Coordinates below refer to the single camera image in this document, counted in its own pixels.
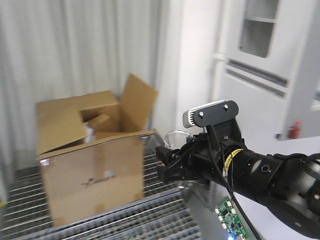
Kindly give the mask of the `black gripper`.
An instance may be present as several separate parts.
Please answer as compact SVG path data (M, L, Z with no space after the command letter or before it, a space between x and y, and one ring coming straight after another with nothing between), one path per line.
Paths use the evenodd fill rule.
M206 179L230 182L237 155L247 147L236 119L205 126L206 132L188 140L181 148L155 148L157 176L164 183Z

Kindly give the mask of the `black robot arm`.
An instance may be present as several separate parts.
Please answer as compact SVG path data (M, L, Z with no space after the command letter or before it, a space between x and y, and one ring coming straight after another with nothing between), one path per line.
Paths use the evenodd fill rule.
M235 119L206 126L178 149L158 146L162 182L209 180L265 206L301 235L320 237L320 156L259 154Z

